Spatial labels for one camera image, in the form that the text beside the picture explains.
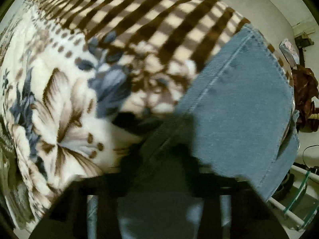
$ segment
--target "plaid pattern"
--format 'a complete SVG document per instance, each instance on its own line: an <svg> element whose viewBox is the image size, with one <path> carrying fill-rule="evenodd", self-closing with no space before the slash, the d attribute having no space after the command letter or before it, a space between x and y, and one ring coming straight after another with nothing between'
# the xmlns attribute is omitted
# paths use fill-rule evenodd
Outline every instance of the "plaid pattern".
<svg viewBox="0 0 319 239"><path fill-rule="evenodd" d="M89 41L116 31L112 45L128 48L147 41L163 65L191 59L200 72L249 20L219 0L31 0L71 32L81 30Z"/></svg>

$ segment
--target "blue jeans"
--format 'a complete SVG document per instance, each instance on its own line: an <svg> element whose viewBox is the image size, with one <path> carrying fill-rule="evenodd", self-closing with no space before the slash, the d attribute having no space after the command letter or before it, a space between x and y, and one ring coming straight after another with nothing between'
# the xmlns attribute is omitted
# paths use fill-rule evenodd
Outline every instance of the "blue jeans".
<svg viewBox="0 0 319 239"><path fill-rule="evenodd" d="M178 157L167 153L183 143L203 172L248 179L267 200L293 164L299 141L293 88L265 47L263 38L245 25L206 65L176 106L174 117L148 138L143 165L131 192L120 198L122 237L193 238L202 200L192 198ZM284 132L288 134L282 142ZM90 218L96 221L96 203ZM229 198L222 198L223 224L230 221ZM95 221L88 219L89 238Z"/></svg>

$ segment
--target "white floor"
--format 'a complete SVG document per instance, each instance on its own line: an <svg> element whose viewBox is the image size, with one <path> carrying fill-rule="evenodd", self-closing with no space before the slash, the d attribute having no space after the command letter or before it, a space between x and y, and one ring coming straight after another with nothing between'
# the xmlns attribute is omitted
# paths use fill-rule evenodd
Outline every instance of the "white floor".
<svg viewBox="0 0 319 239"><path fill-rule="evenodd" d="M13 14L18 10L24 0L15 0L7 14L0 23L0 32L3 31L8 21ZM258 28L267 40L278 49L280 42L288 38L290 42L294 43L293 30L281 14L281 12L275 7L270 0L223 0L229 6L239 11L245 17L247 17L252 24ZM300 237L300 233L287 229L287 233L290 238L297 239ZM20 239L28 238L28 233L25 231L16 231Z"/></svg>

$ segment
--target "black cable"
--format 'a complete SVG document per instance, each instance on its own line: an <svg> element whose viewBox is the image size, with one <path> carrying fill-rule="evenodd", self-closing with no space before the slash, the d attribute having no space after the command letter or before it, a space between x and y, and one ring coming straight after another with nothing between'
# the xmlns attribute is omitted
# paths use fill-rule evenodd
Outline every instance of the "black cable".
<svg viewBox="0 0 319 239"><path fill-rule="evenodd" d="M306 162L305 162L305 159L304 159L303 156L304 156L305 151L306 151L308 148L310 148L310 147L319 147L319 145L308 146L308 147L306 147L305 150L302 152L302 161L303 161L303 163L305 164L305 166L306 166L306 168L307 168L307 171L310 170L310 167L309 167L308 165L306 165ZM312 180L314 183L319 184L318 182L314 181L312 178L309 177L309 179Z"/></svg>

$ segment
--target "floral blanket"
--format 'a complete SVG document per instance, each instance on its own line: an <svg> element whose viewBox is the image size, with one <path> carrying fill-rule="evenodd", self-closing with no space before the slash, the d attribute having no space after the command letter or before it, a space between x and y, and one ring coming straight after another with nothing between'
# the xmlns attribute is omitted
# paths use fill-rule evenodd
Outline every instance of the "floral blanket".
<svg viewBox="0 0 319 239"><path fill-rule="evenodd" d="M1 105L35 218L77 175L116 171L248 22L220 0L26 0Z"/></svg>

